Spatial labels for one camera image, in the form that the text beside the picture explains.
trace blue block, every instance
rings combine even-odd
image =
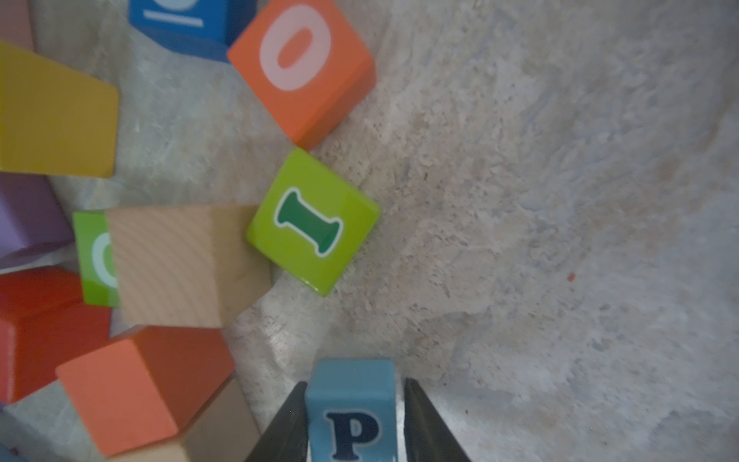
[[[256,0],[131,0],[129,21],[168,50],[228,62],[226,51],[256,14]]]
[[[0,462],[26,462],[17,455],[13,455],[10,450],[0,444]]]
[[[325,359],[305,392],[313,462],[397,462],[389,359]]]

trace wood grain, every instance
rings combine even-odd
[[[244,241],[255,205],[108,210],[123,319],[224,327],[272,287],[266,257]]]
[[[179,435],[109,458],[111,462],[243,462],[257,440],[239,382],[228,379]]]

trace alphabet block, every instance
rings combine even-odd
[[[218,330],[134,327],[56,375],[110,456],[175,436],[233,371]]]
[[[380,207],[294,149],[247,230],[247,240],[326,296],[380,217]]]
[[[167,50],[228,62],[255,12],[256,0],[131,0],[129,21]]]
[[[120,304],[118,279],[115,277],[105,212],[76,211],[72,221],[85,303],[117,307]]]
[[[395,368],[389,359],[319,361],[305,403],[313,460],[398,460]]]
[[[244,462],[259,429],[235,378],[229,378],[173,438],[109,458],[109,462]]]
[[[0,170],[110,177],[118,91],[0,42]]]
[[[80,279],[47,266],[0,275],[0,401],[55,380],[65,361],[105,344],[110,310],[82,302]]]
[[[310,151],[375,87],[375,60],[332,0],[272,0],[228,59]]]
[[[256,205],[106,212],[123,319],[224,327],[272,287],[269,261],[242,236]]]
[[[26,0],[0,1],[0,40],[33,51],[33,34]]]
[[[0,268],[25,265],[72,242],[45,177],[0,172]]]

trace concrete floor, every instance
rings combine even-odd
[[[225,331],[261,428],[316,359],[387,356],[473,461],[739,460],[739,4],[337,3],[379,82],[314,154],[384,216],[326,299],[277,271]],[[38,51],[122,93],[117,174],[54,179],[67,209],[259,201],[286,137],[125,14],[33,2]],[[58,384],[0,442],[101,459]]]

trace wooden block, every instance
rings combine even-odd
[[[319,361],[305,405],[313,460],[398,460],[395,368],[389,359]]]
[[[0,268],[25,265],[72,242],[45,177],[0,172]]]
[[[228,62],[255,12],[256,0],[131,0],[129,21],[167,50]]]
[[[375,60],[332,0],[271,0],[228,59],[287,136],[310,151],[375,86]]]
[[[117,307],[120,304],[118,279],[105,212],[76,211],[72,221],[85,303]]]
[[[306,151],[295,149],[246,237],[277,265],[326,296],[379,217],[379,205]]]
[[[0,275],[0,401],[47,386],[54,369],[108,340],[110,309],[82,302],[80,279],[47,266]]]
[[[118,91],[0,42],[0,170],[109,177]]]
[[[27,0],[0,1],[0,40],[33,51]]]
[[[135,327],[56,374],[110,456],[175,436],[233,371],[218,330]]]
[[[17,449],[8,449],[0,444],[0,462],[26,462],[20,455],[16,454],[17,451]]]
[[[224,327],[272,287],[269,261],[243,240],[255,205],[106,212],[123,319]]]
[[[228,379],[177,436],[108,462],[244,462],[259,429],[235,378]]]

